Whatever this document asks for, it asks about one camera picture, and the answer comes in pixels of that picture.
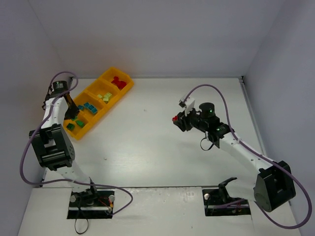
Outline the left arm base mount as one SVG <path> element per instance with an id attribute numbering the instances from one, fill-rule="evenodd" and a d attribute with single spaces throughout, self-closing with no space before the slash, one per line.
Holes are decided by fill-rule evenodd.
<path id="1" fill-rule="evenodd" d="M 112 219 L 115 191 L 99 189 L 91 200 L 80 200 L 78 194 L 71 193 L 67 219 Z"/>

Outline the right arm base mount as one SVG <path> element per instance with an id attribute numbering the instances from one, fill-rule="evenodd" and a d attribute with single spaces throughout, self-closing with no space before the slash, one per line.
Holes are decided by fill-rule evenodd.
<path id="1" fill-rule="evenodd" d="M 240 198 L 232 198 L 227 193 L 225 187 L 236 179 L 236 177 L 231 177 L 221 182 L 217 188 L 202 189 L 205 216 L 251 215 L 247 200 L 240 201 Z"/>

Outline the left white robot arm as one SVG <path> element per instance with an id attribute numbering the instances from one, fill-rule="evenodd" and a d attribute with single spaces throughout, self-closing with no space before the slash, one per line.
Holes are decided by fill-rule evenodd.
<path id="1" fill-rule="evenodd" d="M 64 120 L 76 118 L 79 109 L 69 93 L 57 97 L 68 90 L 66 81 L 53 82 L 52 87 L 51 94 L 45 99 L 44 123 L 38 131 L 29 133 L 29 137 L 33 137 L 31 145 L 41 167 L 70 180 L 75 198 L 90 201 L 95 197 L 95 187 L 75 162 L 74 147 L 63 128 Z"/>

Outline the dark green lego brick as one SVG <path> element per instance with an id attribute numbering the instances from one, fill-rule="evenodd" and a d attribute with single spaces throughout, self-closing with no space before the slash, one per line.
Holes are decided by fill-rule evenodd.
<path id="1" fill-rule="evenodd" d="M 81 120 L 76 120 L 75 122 L 76 122 L 76 124 L 77 124 L 79 127 L 81 127 L 81 128 L 83 128 L 83 127 L 85 126 L 84 122 L 81 121 Z"/>

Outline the light blue lego brick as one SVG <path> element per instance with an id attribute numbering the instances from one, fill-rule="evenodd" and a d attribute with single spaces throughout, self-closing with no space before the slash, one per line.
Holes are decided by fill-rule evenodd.
<path id="1" fill-rule="evenodd" d="M 93 105 L 90 105 L 88 107 L 88 109 L 93 115 L 97 114 L 97 112 L 98 112 L 97 108 L 95 106 L 93 106 Z"/>

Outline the red arch lego piece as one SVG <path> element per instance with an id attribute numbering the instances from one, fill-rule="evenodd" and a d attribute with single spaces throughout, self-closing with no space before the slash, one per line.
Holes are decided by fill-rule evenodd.
<path id="1" fill-rule="evenodd" d="M 119 81 L 119 82 L 118 82 L 118 88 L 119 88 L 119 90 L 122 90 L 125 86 L 126 86 L 126 82 L 125 82 L 125 81 Z"/>

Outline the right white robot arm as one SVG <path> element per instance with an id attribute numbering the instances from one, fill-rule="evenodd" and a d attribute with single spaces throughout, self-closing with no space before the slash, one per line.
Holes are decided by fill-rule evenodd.
<path id="1" fill-rule="evenodd" d="M 296 195 L 293 180 L 286 174 L 290 166 L 272 159 L 263 160 L 241 145 L 233 130 L 220 121 L 213 103 L 202 103 L 199 110 L 194 105 L 180 102 L 184 109 L 173 117 L 173 124 L 181 131 L 195 128 L 205 135 L 211 146 L 217 147 L 237 160 L 250 173 L 248 180 L 230 177 L 219 184 L 219 193 L 225 204 L 232 199 L 255 201 L 266 212 L 272 212 Z"/>

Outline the large red rounded lego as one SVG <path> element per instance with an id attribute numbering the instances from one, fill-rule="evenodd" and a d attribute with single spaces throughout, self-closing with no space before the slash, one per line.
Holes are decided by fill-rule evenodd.
<path id="1" fill-rule="evenodd" d="M 112 84 L 115 84 L 116 86 L 118 86 L 118 82 L 120 81 L 118 76 L 114 76 L 113 80 L 111 81 Z"/>

